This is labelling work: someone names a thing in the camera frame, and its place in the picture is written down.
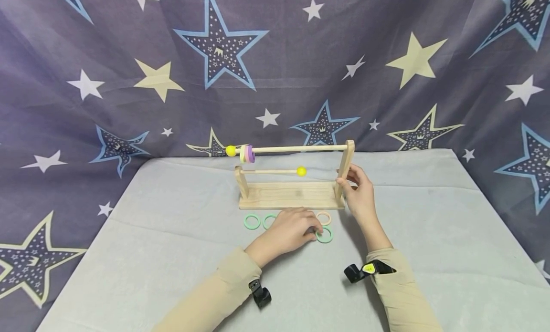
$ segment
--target wooden base board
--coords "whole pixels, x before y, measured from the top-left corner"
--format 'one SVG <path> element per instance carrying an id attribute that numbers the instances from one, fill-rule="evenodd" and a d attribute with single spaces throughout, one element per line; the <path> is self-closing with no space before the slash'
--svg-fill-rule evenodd
<path id="1" fill-rule="evenodd" d="M 336 201 L 331 182 L 249 183 L 248 197 L 241 196 L 239 209 L 344 209 L 344 199 Z"/>

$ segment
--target yellow sticker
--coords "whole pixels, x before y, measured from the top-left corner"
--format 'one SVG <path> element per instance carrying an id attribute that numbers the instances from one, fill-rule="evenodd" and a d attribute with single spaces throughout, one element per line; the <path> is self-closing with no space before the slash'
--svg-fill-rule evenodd
<path id="1" fill-rule="evenodd" d="M 365 271 L 367 274 L 373 274 L 376 272 L 375 266 L 372 263 L 365 264 L 362 270 Z"/>

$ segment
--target wooden dowel rod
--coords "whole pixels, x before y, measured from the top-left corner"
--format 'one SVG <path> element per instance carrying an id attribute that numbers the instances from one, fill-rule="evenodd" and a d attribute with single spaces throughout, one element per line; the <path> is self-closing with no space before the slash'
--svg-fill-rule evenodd
<path id="1" fill-rule="evenodd" d="M 265 174 L 278 174 L 278 173 L 293 173 L 296 174 L 296 170 L 241 170 L 245 175 L 265 175 Z"/>
<path id="2" fill-rule="evenodd" d="M 283 147 L 253 147 L 252 151 L 256 154 L 268 152 L 344 151 L 347 148 L 347 145 L 289 145 Z M 240 148 L 238 147 L 235 152 L 239 154 Z"/>

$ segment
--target left hand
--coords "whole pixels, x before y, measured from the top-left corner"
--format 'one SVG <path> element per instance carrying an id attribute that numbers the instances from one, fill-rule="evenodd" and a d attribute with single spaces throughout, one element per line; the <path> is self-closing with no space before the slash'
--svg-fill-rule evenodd
<path id="1" fill-rule="evenodd" d="M 246 248 L 245 252 L 262 268 L 276 257 L 315 241 L 315 231 L 323 226 L 311 210 L 287 208 L 281 210 L 271 227 Z"/>

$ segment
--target wooden stand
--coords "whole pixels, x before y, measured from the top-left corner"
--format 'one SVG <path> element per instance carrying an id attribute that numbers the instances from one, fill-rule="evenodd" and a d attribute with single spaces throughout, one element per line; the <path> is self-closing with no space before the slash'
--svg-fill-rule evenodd
<path id="1" fill-rule="evenodd" d="M 343 150 L 338 177 L 348 176 L 355 152 L 353 140 L 345 145 L 313 145 L 292 147 L 253 148 L 253 152 L 334 151 Z M 247 183 L 245 174 L 293 173 L 295 170 L 243 170 L 235 167 L 235 178 L 240 189 L 239 209 L 344 209 L 344 198 L 334 181 L 304 183 Z"/>

